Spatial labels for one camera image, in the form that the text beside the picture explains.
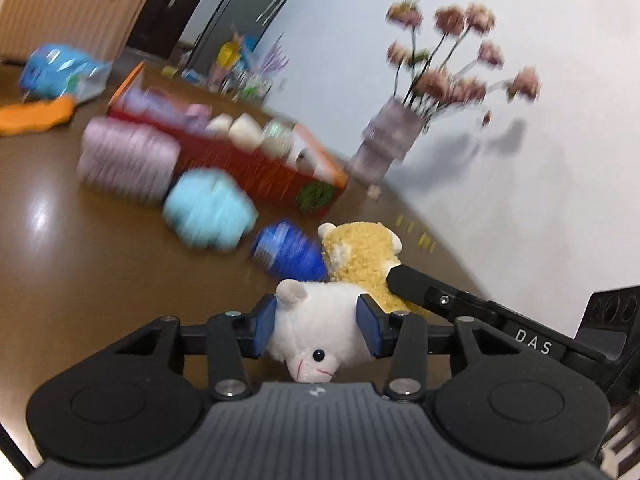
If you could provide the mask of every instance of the artificial flower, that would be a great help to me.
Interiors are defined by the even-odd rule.
[[[535,101],[540,95],[540,80],[536,69],[532,66],[527,66],[514,78],[507,86],[507,98],[512,101],[516,95],[522,95],[529,99],[529,101]]]
[[[478,50],[478,61],[487,63],[487,65],[492,67],[502,67],[504,65],[502,50],[495,43],[485,40],[480,44],[480,50]]]
[[[487,34],[495,27],[495,15],[483,4],[472,3],[466,8],[466,24],[480,34]]]
[[[442,101],[449,92],[450,78],[446,70],[426,70],[414,84],[414,93]]]
[[[386,18],[404,28],[418,28],[422,25],[422,13],[416,0],[405,0],[393,4],[386,12]]]
[[[447,94],[447,103],[467,104],[482,101],[486,95],[486,84],[474,77],[458,79]]]
[[[394,41],[386,50],[386,59],[392,65],[399,66],[411,60],[411,51],[397,41]]]
[[[443,34],[459,36],[465,28],[465,13],[457,5],[440,7],[434,18],[436,28]]]

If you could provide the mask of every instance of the white wall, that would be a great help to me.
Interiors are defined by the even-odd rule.
[[[351,155],[392,90],[387,46],[409,41],[384,22],[393,1],[290,0],[260,44],[284,32],[290,59],[268,105]],[[419,43],[438,39],[437,6],[469,1],[422,0]],[[593,291],[640,283],[640,0],[477,1],[498,17],[502,74],[536,65],[542,96],[491,95],[484,130],[471,112],[442,120],[388,179],[495,301],[574,335]]]
[[[216,12],[218,4],[221,1],[222,0],[200,0],[196,10],[194,10],[191,15],[189,23],[187,23],[187,26],[182,32],[180,41],[191,44],[195,43],[198,36],[203,33],[207,27],[207,23],[209,23],[209,20],[213,16],[213,13]]]

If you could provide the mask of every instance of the orange plush toy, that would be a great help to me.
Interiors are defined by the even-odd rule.
[[[0,136],[46,132],[57,124],[69,122],[75,107],[75,99],[68,94],[53,101],[0,107]]]

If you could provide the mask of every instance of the blue yarn ball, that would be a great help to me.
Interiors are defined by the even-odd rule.
[[[235,248],[258,218],[251,199],[220,170],[189,170],[169,193],[164,220],[189,247]]]
[[[321,282],[326,278],[320,244],[286,220],[258,233],[251,256],[279,280]]]

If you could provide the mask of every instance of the blue plastic bag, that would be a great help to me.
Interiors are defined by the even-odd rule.
[[[82,103],[104,92],[110,73],[111,63],[94,61],[87,53],[65,45],[46,44],[31,54],[20,87],[41,99],[71,94]]]

